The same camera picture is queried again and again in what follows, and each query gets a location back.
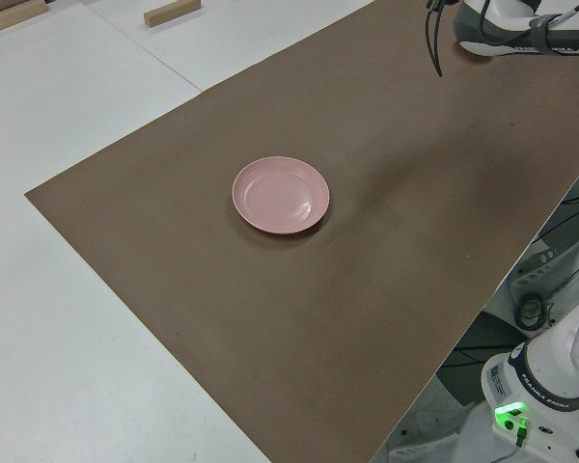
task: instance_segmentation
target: brown mat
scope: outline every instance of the brown mat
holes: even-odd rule
[[[376,1],[27,196],[274,463],[366,463],[579,174],[579,59],[470,65]],[[316,232],[240,219],[268,155]]]

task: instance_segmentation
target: pink plate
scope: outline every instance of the pink plate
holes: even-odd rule
[[[326,180],[316,169],[284,156],[265,157],[242,169],[232,196],[244,220],[265,232],[283,234],[313,226],[330,201]]]

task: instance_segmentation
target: black label band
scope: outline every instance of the black label band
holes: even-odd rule
[[[517,377],[525,390],[540,403],[553,410],[559,412],[579,410],[579,397],[566,398],[552,394],[537,381],[528,366],[528,343],[529,341],[523,344],[521,352],[515,358],[512,358],[512,355],[509,356],[509,365],[516,371]]]

